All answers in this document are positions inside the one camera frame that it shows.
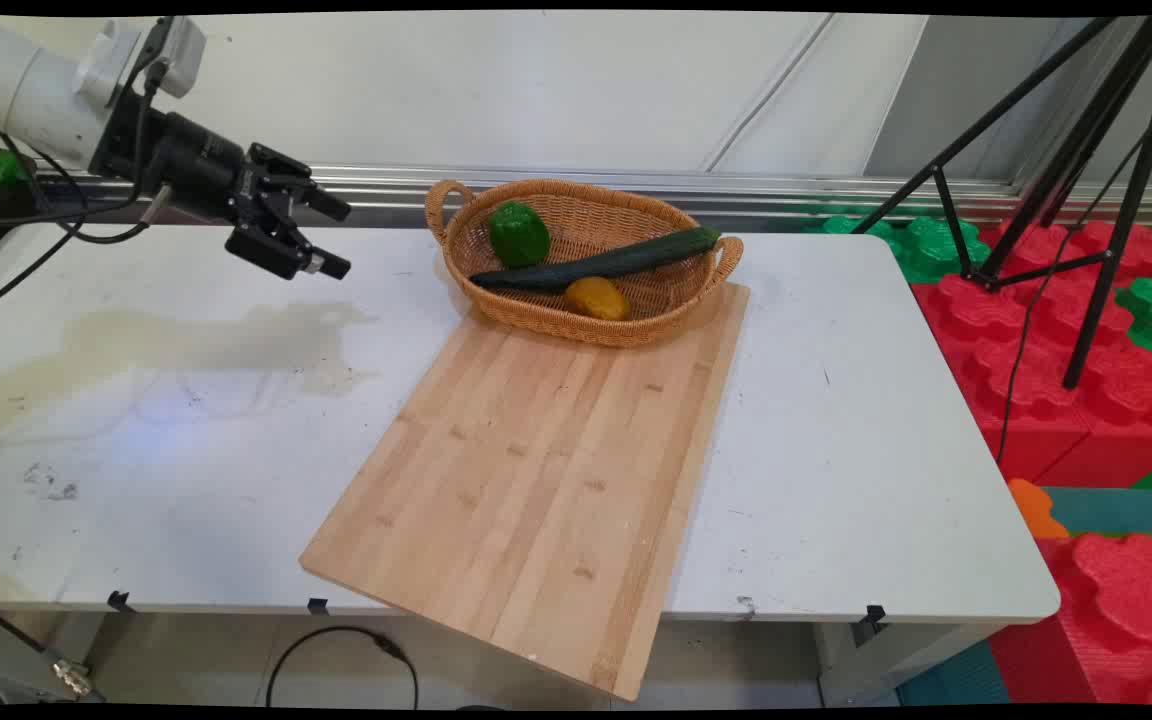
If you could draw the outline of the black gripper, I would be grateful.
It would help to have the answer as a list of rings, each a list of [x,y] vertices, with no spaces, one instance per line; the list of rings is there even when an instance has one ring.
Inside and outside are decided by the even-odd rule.
[[[241,146],[179,113],[147,109],[141,161],[134,159],[141,100],[119,101],[111,114],[93,156],[97,176],[132,181],[141,177],[141,191],[156,195],[162,184],[172,187],[172,200],[179,209],[200,218],[237,223],[227,238],[227,251],[238,259],[265,270],[285,281],[298,274],[323,274],[338,281],[353,270],[353,263],[317,247],[296,223],[265,225],[242,215],[250,200],[232,196],[250,191],[244,167],[253,165],[257,187],[285,191],[293,202],[303,202],[334,222],[351,214],[347,200],[325,190],[312,177],[306,164],[264,143]]]

